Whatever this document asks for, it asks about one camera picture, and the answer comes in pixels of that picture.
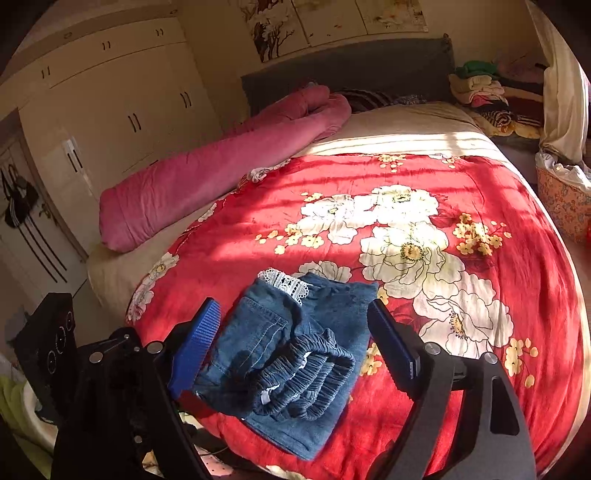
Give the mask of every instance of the white wardrobe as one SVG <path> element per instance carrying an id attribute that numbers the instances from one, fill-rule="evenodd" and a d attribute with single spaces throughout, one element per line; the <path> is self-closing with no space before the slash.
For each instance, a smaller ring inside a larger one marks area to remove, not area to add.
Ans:
<path id="1" fill-rule="evenodd" d="M 42 56 L 0 85 L 0 118 L 14 108 L 48 194 L 88 253 L 100 242 L 105 189 L 222 134 L 172 17 L 98 31 Z"/>

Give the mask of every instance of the gray headboard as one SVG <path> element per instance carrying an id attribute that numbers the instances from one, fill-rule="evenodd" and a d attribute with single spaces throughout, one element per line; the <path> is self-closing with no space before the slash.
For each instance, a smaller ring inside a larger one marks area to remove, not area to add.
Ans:
<path id="1" fill-rule="evenodd" d="M 242 77 L 242 87 L 251 115 L 311 80 L 333 92 L 365 89 L 394 97 L 416 93 L 428 100 L 450 100 L 447 75 L 454 67 L 446 35 L 370 40 L 279 61 Z"/>

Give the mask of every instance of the green cloth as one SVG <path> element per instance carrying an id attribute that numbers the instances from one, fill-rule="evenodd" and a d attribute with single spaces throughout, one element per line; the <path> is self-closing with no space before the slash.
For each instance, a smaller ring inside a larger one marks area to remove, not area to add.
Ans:
<path id="1" fill-rule="evenodd" d="M 24 387 L 24 382 L 16 383 L 8 377 L 0 376 L 0 414 L 27 458 L 45 478 L 49 478 L 52 458 L 37 444 L 35 431 L 31 428 L 23 410 L 22 389 Z"/>
<path id="2" fill-rule="evenodd" d="M 481 60 L 467 61 L 463 67 L 456 68 L 456 75 L 461 79 L 475 77 L 476 75 L 490 75 L 493 79 L 497 79 L 498 70 L 494 63 Z"/>

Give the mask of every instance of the floor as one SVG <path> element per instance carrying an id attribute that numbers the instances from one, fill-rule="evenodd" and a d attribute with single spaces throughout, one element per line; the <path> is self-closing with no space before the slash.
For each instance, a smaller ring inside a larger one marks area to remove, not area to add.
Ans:
<path id="1" fill-rule="evenodd" d="M 123 319 L 113 317 L 100 306 L 88 280 L 74 295 L 74 319 L 74 334 L 79 346 L 104 340 L 117 328 L 124 326 Z"/>

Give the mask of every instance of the metal screw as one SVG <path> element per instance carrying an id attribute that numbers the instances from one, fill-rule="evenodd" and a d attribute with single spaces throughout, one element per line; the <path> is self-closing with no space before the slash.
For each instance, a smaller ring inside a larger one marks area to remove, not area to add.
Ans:
<path id="1" fill-rule="evenodd" d="M 97 364 L 103 359 L 103 354 L 101 352 L 94 352 L 90 354 L 88 360 L 91 364 Z"/>
<path id="2" fill-rule="evenodd" d="M 441 347 L 434 342 L 428 342 L 425 343 L 425 351 L 430 355 L 439 355 L 441 353 Z"/>
<path id="3" fill-rule="evenodd" d="M 148 344 L 148 353 L 151 353 L 152 355 L 155 355 L 157 353 L 160 353 L 162 351 L 162 348 L 164 348 L 164 345 L 162 344 L 162 342 L 152 342 Z"/>
<path id="4" fill-rule="evenodd" d="M 490 353 L 490 352 L 487 352 L 484 354 L 484 360 L 489 362 L 491 365 L 494 365 L 495 363 L 497 363 L 499 361 L 497 356 L 494 353 Z"/>

